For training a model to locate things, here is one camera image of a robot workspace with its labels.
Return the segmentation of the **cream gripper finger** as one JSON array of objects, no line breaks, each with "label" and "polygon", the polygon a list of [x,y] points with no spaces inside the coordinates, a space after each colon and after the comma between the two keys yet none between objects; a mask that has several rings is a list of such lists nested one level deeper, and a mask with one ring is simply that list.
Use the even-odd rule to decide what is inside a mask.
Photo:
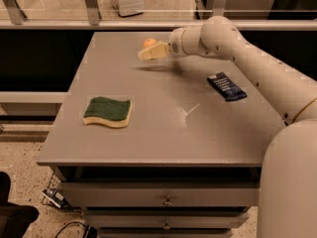
[{"label": "cream gripper finger", "polygon": [[149,46],[148,48],[143,48],[138,52],[138,58],[140,60],[155,60],[161,59],[168,56],[168,46],[167,43],[162,41],[157,41],[155,44]]}]

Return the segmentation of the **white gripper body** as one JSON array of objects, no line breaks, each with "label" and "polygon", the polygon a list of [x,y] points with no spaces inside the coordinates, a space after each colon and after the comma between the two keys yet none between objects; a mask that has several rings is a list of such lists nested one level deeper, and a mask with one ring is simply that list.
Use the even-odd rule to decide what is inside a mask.
[{"label": "white gripper body", "polygon": [[178,28],[173,30],[168,38],[168,50],[169,52],[177,57],[184,57],[185,52],[182,47],[182,36],[184,33],[185,29],[184,28]]}]

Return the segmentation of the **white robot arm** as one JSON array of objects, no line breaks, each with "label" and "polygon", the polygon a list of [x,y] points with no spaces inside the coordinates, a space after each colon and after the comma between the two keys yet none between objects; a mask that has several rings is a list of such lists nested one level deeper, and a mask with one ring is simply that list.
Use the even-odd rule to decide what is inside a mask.
[{"label": "white robot arm", "polygon": [[287,123],[264,154],[257,237],[317,238],[316,81],[249,43],[223,16],[178,28],[138,57],[210,54],[230,60]]}]

